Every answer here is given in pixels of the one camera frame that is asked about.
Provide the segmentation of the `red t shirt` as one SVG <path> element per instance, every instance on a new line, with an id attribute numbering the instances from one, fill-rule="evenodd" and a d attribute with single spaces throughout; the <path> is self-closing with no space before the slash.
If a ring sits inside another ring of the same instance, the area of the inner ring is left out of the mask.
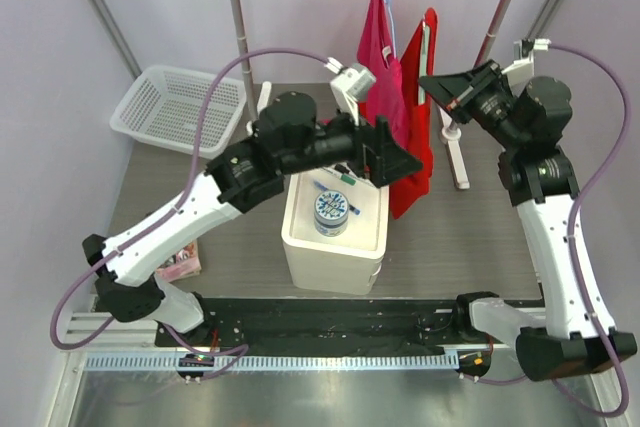
<path id="1" fill-rule="evenodd" d="M 407 150 L 424 164 L 423 169 L 410 175 L 390 187 L 389 208 L 394 219 L 403 216 L 412 205 L 430 191 L 430 180 L 433 174 L 434 158 L 430 145 L 431 135 L 431 98 L 426 102 L 417 102 L 418 67 L 422 43 L 422 21 L 429 25 L 428 74 L 432 75 L 435 63 L 438 16 L 433 7 L 429 7 L 418 24 L 403 54 L 400 65 L 402 71 L 402 95 L 409 118 L 409 140 Z"/>

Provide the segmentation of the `mint green hanger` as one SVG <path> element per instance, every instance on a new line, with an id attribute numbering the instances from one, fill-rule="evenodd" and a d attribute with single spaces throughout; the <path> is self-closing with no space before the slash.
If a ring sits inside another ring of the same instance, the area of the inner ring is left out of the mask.
<path id="1" fill-rule="evenodd" d="M 429 40 L 430 40 L 430 27 L 425 20 L 422 21 L 422 43 L 419 57 L 418 78 L 424 77 L 428 74 L 428 62 L 429 62 Z M 418 86 L 417 90 L 417 102 L 419 105 L 423 105 L 426 102 L 426 93 L 421 86 Z"/>

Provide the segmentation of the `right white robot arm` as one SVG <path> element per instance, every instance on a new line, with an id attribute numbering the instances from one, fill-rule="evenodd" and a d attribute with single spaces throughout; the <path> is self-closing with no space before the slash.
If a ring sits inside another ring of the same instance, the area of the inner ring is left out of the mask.
<path id="1" fill-rule="evenodd" d="M 455 336 L 472 342 L 486 333 L 503 342 L 532 381 L 604 372 L 635 355 L 635 336 L 618 329 L 599 292 L 581 232 L 583 190 L 559 145 L 573 114 L 569 87 L 539 76 L 514 95 L 493 61 L 423 76 L 418 84 L 455 122 L 476 121 L 502 147 L 499 177 L 521 221 L 545 305 L 539 321 L 493 293 L 462 295 L 464 309 L 451 318 Z"/>

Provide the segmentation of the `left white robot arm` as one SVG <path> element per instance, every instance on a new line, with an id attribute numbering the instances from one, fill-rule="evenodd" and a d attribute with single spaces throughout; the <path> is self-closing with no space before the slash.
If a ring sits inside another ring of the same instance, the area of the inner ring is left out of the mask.
<path id="1" fill-rule="evenodd" d="M 320 123 L 316 115 L 309 95 L 281 94 L 260 112 L 250 136 L 228 145 L 175 199 L 117 236 L 87 237 L 83 249 L 97 267 L 95 289 L 106 311 L 122 323 L 154 320 L 203 345 L 213 322 L 202 297 L 156 272 L 171 254 L 282 193 L 288 175 L 347 163 L 382 188 L 423 167 L 394 140 L 383 116 L 369 124 L 346 113 Z"/>

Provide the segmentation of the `pink t shirt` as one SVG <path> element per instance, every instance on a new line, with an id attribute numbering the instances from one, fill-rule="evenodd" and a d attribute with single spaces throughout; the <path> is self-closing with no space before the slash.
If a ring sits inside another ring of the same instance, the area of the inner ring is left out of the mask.
<path id="1" fill-rule="evenodd" d="M 384 116 L 394 140 L 406 148 L 408 111 L 402 95 L 401 65 L 392 47 L 384 0 L 369 0 L 356 58 L 376 79 L 366 100 L 360 104 L 362 115 L 372 125 L 378 116 Z"/>

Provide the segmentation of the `green capped white marker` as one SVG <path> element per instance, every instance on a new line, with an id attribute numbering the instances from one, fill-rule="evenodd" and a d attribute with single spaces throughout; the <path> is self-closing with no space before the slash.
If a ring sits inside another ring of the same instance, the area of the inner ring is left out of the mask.
<path id="1" fill-rule="evenodd" d="M 348 185 L 353 186 L 356 184 L 356 180 L 354 178 L 352 178 L 348 174 L 345 174 L 339 170 L 336 170 L 334 167 L 323 167 L 322 170 Z"/>

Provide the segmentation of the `blue ballpoint pen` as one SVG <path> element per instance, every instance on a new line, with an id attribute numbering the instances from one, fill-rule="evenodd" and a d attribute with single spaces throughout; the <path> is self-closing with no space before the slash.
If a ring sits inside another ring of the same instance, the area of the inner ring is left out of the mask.
<path id="1" fill-rule="evenodd" d="M 326 187 L 324 184 L 322 184 L 322 183 L 321 183 L 321 182 L 319 182 L 318 180 L 313 180 L 312 182 L 313 182 L 313 185 L 314 185 L 317 189 L 319 189 L 320 191 L 322 191 L 322 192 L 325 192 L 325 191 L 328 191 L 328 190 L 332 190 L 332 189 L 329 189 L 328 187 Z M 358 209 L 355 205 L 351 204 L 350 202 L 349 202 L 349 209 L 350 209 L 350 211 L 351 211 L 351 212 L 353 212 L 355 215 L 360 215 L 360 213 L 361 213 L 360 209 Z"/>

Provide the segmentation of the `blue patterned round tin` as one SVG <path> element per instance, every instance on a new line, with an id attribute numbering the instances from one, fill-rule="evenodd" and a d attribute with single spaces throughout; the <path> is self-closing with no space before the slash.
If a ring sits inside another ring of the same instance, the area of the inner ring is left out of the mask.
<path id="1" fill-rule="evenodd" d="M 349 213 L 349 202 L 339 191 L 323 191 L 313 203 L 315 228 L 326 237 L 336 237 L 345 231 Z"/>

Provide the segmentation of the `white foam box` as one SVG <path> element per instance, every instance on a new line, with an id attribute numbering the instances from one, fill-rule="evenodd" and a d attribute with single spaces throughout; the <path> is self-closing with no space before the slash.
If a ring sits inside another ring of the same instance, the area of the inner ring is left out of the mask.
<path id="1" fill-rule="evenodd" d="M 318 184 L 346 196 L 359 210 L 350 213 L 337 236 L 314 225 Z M 389 189 L 368 181 L 350 185 L 333 170 L 316 169 L 290 177 L 281 238 L 293 284 L 301 289 L 368 294 L 382 268 L 389 224 Z"/>

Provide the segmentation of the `pink illustrated book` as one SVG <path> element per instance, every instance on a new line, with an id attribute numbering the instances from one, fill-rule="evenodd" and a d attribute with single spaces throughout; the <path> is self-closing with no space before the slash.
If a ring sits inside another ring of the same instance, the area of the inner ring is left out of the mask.
<path id="1" fill-rule="evenodd" d="M 193 241 L 168 258 L 157 269 L 159 277 L 167 282 L 197 276 L 202 266 L 199 259 L 198 243 Z"/>

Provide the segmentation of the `white plastic basket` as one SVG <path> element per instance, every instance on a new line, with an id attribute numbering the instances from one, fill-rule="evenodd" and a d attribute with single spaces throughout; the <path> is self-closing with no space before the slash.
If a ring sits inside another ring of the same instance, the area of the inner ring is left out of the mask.
<path id="1" fill-rule="evenodd" d="M 145 69 L 117 105 L 112 130 L 138 142 L 191 154 L 200 108 L 215 76 L 177 67 Z M 231 140 L 246 103 L 242 81 L 225 77 L 207 108 L 199 156 L 215 158 Z"/>

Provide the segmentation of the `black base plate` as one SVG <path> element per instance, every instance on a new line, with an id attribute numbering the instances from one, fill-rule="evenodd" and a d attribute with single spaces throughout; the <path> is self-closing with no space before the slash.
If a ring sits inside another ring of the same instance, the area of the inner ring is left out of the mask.
<path id="1" fill-rule="evenodd" d="M 193 347 L 249 347 L 250 356 L 401 357 L 438 355 L 447 345 L 485 344 L 463 326 L 452 300 L 205 298 L 208 315 Z"/>

